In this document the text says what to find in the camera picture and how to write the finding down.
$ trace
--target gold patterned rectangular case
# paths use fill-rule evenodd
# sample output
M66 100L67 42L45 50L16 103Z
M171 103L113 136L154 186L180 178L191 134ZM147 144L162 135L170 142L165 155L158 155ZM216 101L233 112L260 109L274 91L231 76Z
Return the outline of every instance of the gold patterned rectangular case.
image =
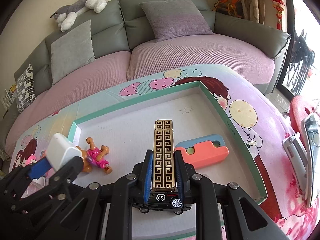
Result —
M174 191L174 145L172 120L158 120L155 124L153 147L154 191Z

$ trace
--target screw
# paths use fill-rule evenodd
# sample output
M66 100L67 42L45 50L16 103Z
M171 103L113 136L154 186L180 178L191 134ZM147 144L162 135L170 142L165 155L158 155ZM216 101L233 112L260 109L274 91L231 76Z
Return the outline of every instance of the screw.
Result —
M133 179L135 179L137 176L136 176L136 174L134 174L134 173L129 173L128 175L127 175L127 179L129 179L129 180L133 180Z
M195 174L192 175L192 178L193 178L194 180L201 180L201 179L202 179L202 176L201 176L201 174L195 173Z
M239 184L236 183L236 182L230 182L230 183L229 183L229 186L230 186L232 189L237 189L237 188L239 188Z
M65 200L65 199L66 199L66 194L61 193L58 195L58 200Z
M92 190L97 189L98 187L99 187L99 183L97 182L93 182L89 185L89 189L92 189Z

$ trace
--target purple pillow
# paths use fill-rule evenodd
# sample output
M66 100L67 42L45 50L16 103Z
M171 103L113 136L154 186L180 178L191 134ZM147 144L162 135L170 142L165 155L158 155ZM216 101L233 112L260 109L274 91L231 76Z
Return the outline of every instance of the purple pillow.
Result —
M213 34L191 0L150 1L140 3L156 41L181 36Z

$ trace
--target white wheel rim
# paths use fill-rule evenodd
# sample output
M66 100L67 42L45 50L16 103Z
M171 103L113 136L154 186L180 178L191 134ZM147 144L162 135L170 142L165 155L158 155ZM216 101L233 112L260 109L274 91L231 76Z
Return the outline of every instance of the white wheel rim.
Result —
M181 207L181 206L182 206L181 200L178 199L178 198L172 200L172 206L174 206L174 207Z

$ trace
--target gray leather sofa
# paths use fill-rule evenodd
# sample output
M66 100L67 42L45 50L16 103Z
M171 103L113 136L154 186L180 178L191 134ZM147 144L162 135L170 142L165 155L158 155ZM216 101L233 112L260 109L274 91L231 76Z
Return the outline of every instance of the gray leather sofa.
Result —
M118 51L131 51L136 46L155 38L152 28L139 6L139 3L145 1L151 0L111 0L99 14L90 10L80 15L71 29L91 19L92 46L96 58ZM275 71L271 82L255 85L264 94L272 92L283 66L290 35L269 26L215 13L211 11L207 0L192 1L214 33L250 43L274 60ZM65 33L56 30L47 36L15 72L15 80L32 62L34 76L38 76L35 78L37 94L49 89L52 83L51 43ZM0 122L0 157L2 159L8 158L5 153L6 138L17 116L17 106L14 102Z

